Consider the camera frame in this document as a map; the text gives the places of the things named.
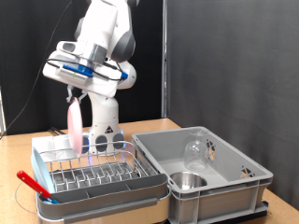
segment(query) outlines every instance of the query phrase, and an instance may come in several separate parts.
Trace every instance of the red handle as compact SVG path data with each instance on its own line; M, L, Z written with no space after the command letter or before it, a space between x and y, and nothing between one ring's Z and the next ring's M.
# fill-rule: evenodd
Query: red handle
M24 171L19 171L17 177L44 198L48 199L50 197L50 194Z

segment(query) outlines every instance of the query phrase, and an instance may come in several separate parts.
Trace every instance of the bin handle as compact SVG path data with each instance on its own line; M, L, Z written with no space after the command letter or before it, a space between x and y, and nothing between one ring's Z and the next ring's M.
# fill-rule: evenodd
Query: bin handle
M85 213L78 213L71 216L65 216L64 217L64 224L84 221L87 219L93 219L97 217L105 217L109 215L114 215L117 213L127 212L130 210L138 209L138 208L144 208L156 205L158 202L158 199L147 199L139 202L133 202L133 203L125 203L125 204L118 204L110 207L105 207Z

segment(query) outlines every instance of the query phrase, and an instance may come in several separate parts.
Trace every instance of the red brush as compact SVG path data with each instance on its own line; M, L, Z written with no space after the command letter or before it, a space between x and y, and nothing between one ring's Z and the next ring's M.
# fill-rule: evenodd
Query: red brush
M52 200L50 198L50 194L41 187L31 176L26 174L24 171L19 171L17 173L17 177L24 182L26 185L28 185L30 188L35 190L38 194L40 194L42 197L47 199L51 203L58 203L56 200Z

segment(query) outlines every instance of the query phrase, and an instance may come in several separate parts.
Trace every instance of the dish rack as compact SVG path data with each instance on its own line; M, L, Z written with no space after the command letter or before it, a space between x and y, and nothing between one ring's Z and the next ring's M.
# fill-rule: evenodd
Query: dish rack
M45 203L36 195L38 223L114 223L118 219L126 223L123 219L128 219L132 213L139 217L152 212L158 216L148 217L149 223L166 220L171 195L167 176L159 174L146 160L139 161L136 155L142 155L133 143L120 141L117 144L123 144L124 148L45 162L56 190L51 198L60 203ZM72 155L70 150L66 147L39 153L42 157L62 151Z
M130 142L121 141L134 149L135 145ZM102 143L83 147L102 146L111 143ZM52 153L55 151L72 150L71 148L61 148L51 151L40 152L40 154ZM136 159L135 154L128 150L116 149L114 152L89 152L83 154L80 158L74 157L68 160L55 160L45 162L50 171L56 192L62 192L70 189L87 188L95 185L107 184L116 181L140 178L158 173L152 168L146 171Z

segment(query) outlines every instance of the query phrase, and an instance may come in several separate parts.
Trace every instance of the plastic tray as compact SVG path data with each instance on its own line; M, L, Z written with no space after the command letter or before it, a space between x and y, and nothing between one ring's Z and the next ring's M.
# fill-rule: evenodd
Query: plastic tray
M189 171L184 166L184 150L195 140L190 129L133 134L139 162L142 164L145 157L157 172L168 177L173 191L170 222L212 223L265 211L262 196L272 183L272 173L212 132L204 137L208 167L203 172ZM180 189L170 175L186 171L202 176L207 185Z

